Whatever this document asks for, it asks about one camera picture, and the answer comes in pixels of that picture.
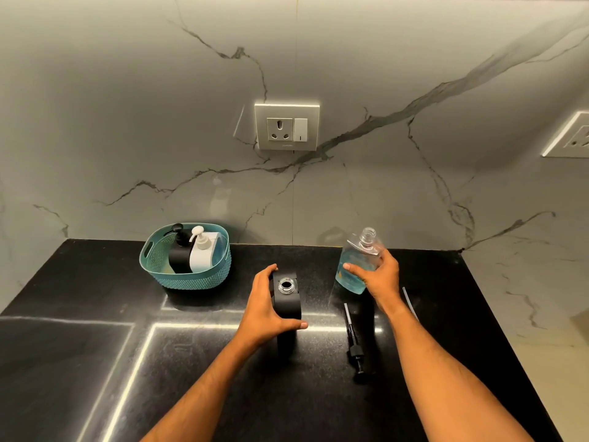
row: white switch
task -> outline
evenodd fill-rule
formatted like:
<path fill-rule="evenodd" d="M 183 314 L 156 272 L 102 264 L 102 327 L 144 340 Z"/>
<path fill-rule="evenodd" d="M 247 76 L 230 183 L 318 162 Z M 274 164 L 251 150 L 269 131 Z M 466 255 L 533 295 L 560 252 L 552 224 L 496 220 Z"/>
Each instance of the white switch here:
<path fill-rule="evenodd" d="M 307 118 L 295 118 L 293 125 L 293 141 L 307 141 Z"/>

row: plastic basket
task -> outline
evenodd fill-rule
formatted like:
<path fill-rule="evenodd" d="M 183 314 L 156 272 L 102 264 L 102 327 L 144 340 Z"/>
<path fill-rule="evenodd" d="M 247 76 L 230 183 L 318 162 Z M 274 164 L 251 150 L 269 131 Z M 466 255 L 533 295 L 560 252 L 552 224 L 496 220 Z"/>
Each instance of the plastic basket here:
<path fill-rule="evenodd" d="M 222 226 L 212 223 L 182 223 L 185 229 L 201 225 L 207 232 L 221 233 L 227 244 L 225 254 L 216 265 L 210 267 L 208 270 L 200 273 L 164 273 L 165 267 L 169 268 L 168 254 L 170 247 L 174 241 L 175 233 L 170 233 L 167 236 L 167 231 L 170 231 L 172 225 L 164 226 L 153 233 L 147 239 L 145 245 L 139 254 L 139 263 L 141 268 L 151 274 L 153 278 L 166 288 L 173 288 L 178 290 L 205 290 L 217 287 L 225 280 L 231 268 L 231 250 L 229 248 L 229 234 Z"/>

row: black countertop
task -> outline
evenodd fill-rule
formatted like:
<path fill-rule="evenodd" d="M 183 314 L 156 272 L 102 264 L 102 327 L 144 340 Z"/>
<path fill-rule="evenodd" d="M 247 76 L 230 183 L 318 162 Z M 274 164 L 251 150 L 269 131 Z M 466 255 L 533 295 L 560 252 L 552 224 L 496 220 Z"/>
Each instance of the black countertop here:
<path fill-rule="evenodd" d="M 310 327 L 290 358 L 272 341 L 248 361 L 215 440 L 426 441 L 385 317 L 334 283 L 340 249 L 232 245 L 223 284 L 168 297 L 139 266 L 141 247 L 68 240 L 2 313 L 0 440 L 138 440 L 230 340 L 255 273 L 276 262 L 296 269 Z M 460 254 L 391 252 L 423 326 L 536 442 L 561 441 Z M 344 301 L 374 372 L 363 386 L 346 360 Z"/>

